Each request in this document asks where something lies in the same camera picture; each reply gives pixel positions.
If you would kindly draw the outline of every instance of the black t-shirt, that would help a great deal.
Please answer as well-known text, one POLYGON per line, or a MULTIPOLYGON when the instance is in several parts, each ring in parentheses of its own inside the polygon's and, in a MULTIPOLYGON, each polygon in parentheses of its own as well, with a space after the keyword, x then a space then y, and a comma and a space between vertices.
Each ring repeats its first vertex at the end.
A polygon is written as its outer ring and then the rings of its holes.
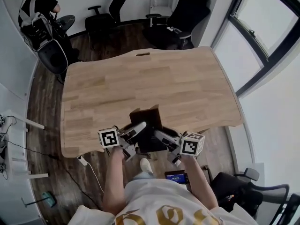
MULTIPOLYGON (((30 16, 30 12, 29 12, 30 1, 31 0, 26 0, 24 2, 24 5, 22 6, 22 10, 28 16, 30 16)), ((49 19, 51 21, 53 19, 53 16, 51 15, 50 12, 53 11, 53 9, 57 5, 57 3, 58 3, 57 0, 36 0, 36 2, 35 2, 35 12, 43 14, 47 19, 49 19)), ((23 20, 19 16, 19 26, 21 26, 22 22, 23 22, 23 20)))

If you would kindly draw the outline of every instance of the chair seat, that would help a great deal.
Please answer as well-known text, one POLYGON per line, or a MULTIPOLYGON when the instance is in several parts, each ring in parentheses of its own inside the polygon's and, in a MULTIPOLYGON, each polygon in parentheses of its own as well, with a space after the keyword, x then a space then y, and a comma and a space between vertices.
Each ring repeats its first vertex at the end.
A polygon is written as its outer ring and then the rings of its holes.
POLYGON ((116 22, 108 13, 94 15, 85 19, 85 29, 88 32, 105 30, 116 26, 116 22))
POLYGON ((167 29, 167 25, 145 28, 142 33, 145 38, 158 49, 174 49, 180 43, 177 33, 167 29))

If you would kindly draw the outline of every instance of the person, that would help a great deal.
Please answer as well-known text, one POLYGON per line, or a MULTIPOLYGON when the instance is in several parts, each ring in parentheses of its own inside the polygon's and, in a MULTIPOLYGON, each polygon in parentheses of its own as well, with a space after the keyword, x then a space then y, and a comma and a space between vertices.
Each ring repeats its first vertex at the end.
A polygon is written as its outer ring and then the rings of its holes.
POLYGON ((123 187, 124 154, 115 147, 106 173, 103 211, 80 206, 69 225, 257 225, 237 218, 218 207, 217 199, 198 162, 181 156, 189 177, 190 193, 185 185, 155 179, 147 159, 140 162, 142 172, 123 187))
MULTIPOLYGON (((22 10, 29 16, 30 15, 30 1, 26 0, 22 6, 22 10)), ((60 5, 58 4, 57 0, 36 0, 35 2, 35 12, 40 12, 43 14, 53 26, 53 38, 58 41, 62 49, 64 50, 66 57, 68 59, 68 63, 77 62, 79 51, 77 49, 73 49, 70 39, 68 38, 67 34, 62 31, 62 29, 57 25, 52 16, 52 13, 59 13, 60 12, 60 5)), ((19 15, 18 18, 19 26, 22 25, 22 18, 19 15)))

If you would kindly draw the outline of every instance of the person wearing black shirt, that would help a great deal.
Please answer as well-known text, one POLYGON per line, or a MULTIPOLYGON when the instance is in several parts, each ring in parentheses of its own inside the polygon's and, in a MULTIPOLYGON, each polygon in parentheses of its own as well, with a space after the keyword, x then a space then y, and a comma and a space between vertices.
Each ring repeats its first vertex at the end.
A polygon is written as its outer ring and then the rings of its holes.
MULTIPOLYGON (((30 16, 30 1, 31 0, 26 0, 22 6, 22 10, 30 16)), ((43 14, 51 23, 53 26, 53 38, 57 40, 64 50, 68 63, 74 63, 77 62, 77 56, 78 56, 78 50, 73 49, 70 39, 68 38, 67 34, 62 31, 62 29, 55 23, 54 18, 50 12, 53 13, 58 13, 60 12, 60 6, 57 2, 57 0, 36 0, 35 2, 35 12, 39 12, 43 14)), ((21 27, 23 20, 21 19, 19 15, 19 26, 21 27)))

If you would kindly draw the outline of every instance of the white sneaker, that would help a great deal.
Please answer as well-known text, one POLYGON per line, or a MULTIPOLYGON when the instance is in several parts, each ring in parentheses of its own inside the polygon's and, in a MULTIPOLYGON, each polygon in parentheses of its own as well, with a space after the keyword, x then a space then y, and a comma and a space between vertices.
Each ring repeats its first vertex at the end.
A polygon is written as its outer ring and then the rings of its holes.
POLYGON ((147 173, 153 173, 150 162, 146 158, 142 158, 140 161, 141 170, 147 173))

